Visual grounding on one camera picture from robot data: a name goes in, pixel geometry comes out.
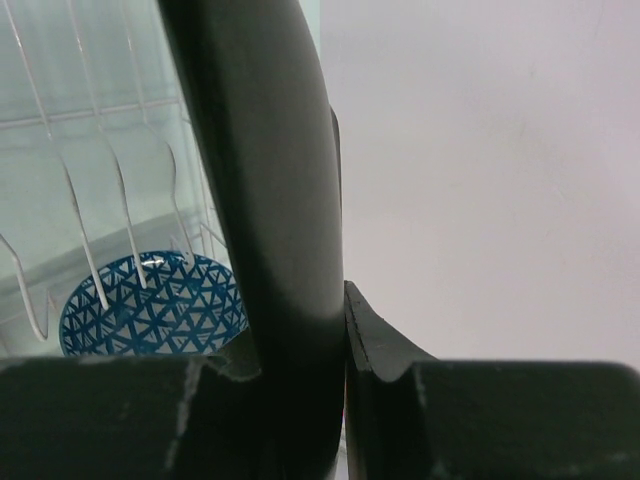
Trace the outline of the white wire dish rack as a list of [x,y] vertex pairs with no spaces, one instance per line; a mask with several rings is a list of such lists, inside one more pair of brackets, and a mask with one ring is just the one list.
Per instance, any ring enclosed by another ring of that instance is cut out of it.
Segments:
[[134,252],[228,258],[153,1],[1,5],[1,351],[57,346],[71,291]]

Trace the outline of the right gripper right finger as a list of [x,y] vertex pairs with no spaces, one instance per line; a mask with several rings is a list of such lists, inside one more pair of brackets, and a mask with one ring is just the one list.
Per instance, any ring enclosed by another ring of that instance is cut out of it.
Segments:
[[352,282],[346,444],[353,479],[635,479],[639,374],[621,363],[445,360]]

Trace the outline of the blue triangle pattern bowl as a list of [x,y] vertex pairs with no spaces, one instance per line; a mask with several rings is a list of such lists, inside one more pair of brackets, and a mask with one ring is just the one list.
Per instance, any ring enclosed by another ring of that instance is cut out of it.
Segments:
[[102,284],[86,277],[62,310],[66,356],[210,355],[249,326],[233,272],[209,257],[150,251],[98,274]]

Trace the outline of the black square floral plate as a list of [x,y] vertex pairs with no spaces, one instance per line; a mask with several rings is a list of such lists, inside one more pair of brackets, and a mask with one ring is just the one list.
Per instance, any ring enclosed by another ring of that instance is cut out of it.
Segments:
[[339,162],[296,1],[162,1],[289,479],[334,467],[344,391]]

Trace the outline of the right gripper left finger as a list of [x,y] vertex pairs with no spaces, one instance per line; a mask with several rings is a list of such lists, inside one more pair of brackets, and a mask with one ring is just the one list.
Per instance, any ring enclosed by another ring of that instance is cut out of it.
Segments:
[[210,356],[1,364],[5,479],[276,479],[253,340]]

